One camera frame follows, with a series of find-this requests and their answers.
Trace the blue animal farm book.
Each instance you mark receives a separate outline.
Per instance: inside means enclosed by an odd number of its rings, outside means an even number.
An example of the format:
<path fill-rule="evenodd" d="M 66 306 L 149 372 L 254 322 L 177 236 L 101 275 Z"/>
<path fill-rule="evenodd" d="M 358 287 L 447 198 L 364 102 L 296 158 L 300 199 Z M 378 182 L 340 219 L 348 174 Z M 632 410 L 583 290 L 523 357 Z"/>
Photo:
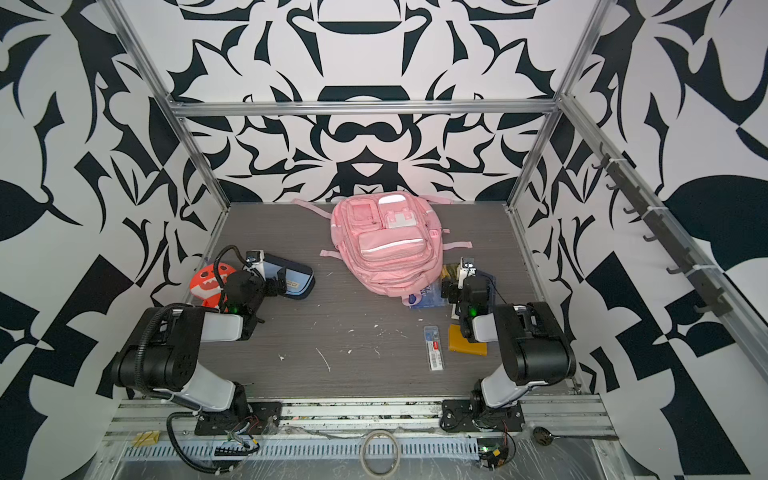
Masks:
<path fill-rule="evenodd" d="M 403 304 L 411 309 L 440 308 L 449 305 L 448 299 L 443 298 L 441 288 L 431 285 L 422 289 L 419 294 L 409 295 Z"/>

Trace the pink student backpack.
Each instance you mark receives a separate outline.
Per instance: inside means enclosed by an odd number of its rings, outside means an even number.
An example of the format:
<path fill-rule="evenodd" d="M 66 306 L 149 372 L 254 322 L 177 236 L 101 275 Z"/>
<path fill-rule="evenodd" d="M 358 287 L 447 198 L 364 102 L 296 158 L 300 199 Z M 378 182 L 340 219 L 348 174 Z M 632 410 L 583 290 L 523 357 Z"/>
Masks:
<path fill-rule="evenodd" d="M 444 241 L 450 231 L 434 206 L 449 202 L 408 192 L 374 193 L 343 199 L 328 212 L 292 201 L 330 222 L 334 248 L 321 251 L 322 257 L 343 261 L 366 289 L 406 306 L 419 303 L 422 291 L 439 279 L 446 251 L 473 247 L 470 241 Z"/>

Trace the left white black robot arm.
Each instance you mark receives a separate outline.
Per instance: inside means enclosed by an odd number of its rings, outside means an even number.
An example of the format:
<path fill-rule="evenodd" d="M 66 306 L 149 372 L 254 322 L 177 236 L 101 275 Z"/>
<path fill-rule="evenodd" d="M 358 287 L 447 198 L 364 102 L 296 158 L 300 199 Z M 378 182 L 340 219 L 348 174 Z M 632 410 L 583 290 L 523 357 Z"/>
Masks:
<path fill-rule="evenodd" d="M 199 362 L 200 345 L 247 341 L 258 324 L 257 311 L 267 297 L 287 292 L 287 269 L 270 276 L 228 264 L 203 268 L 190 283 L 204 304 L 174 303 L 145 310 L 111 365 L 111 379 L 148 397 L 167 400 L 194 412 L 250 415 L 244 387 Z"/>

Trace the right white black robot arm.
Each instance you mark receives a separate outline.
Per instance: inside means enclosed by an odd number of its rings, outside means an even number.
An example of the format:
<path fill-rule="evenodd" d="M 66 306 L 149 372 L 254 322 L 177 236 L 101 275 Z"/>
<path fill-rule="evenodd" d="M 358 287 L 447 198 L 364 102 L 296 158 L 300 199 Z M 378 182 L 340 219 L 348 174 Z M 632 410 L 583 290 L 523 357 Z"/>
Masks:
<path fill-rule="evenodd" d="M 473 275 L 441 281 L 441 297 L 454 307 L 449 347 L 474 352 L 490 343 L 499 347 L 501 364 L 478 380 L 470 396 L 476 415 L 508 409 L 532 390 L 574 375 L 575 357 L 549 305 L 496 303 L 491 277 Z"/>

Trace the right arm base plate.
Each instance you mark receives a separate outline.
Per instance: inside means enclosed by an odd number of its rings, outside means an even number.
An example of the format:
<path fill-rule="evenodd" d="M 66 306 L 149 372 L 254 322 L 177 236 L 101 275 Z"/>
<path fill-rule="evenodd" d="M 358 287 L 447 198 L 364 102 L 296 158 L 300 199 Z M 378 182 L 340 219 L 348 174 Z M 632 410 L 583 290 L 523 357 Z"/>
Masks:
<path fill-rule="evenodd" d="M 519 406 L 488 409 L 469 399 L 443 400 L 439 428 L 449 433 L 521 432 L 525 417 Z"/>

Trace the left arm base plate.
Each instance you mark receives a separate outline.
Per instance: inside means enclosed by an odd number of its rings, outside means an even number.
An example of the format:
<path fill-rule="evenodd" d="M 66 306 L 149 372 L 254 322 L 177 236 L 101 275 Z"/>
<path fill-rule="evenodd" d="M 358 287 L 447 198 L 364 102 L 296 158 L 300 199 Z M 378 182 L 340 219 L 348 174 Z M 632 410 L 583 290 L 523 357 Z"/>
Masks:
<path fill-rule="evenodd" d="M 244 414 L 233 410 L 203 412 L 197 419 L 197 436 L 221 436 L 227 432 L 238 435 L 271 434 L 280 425 L 283 404 L 279 401 L 250 402 Z"/>

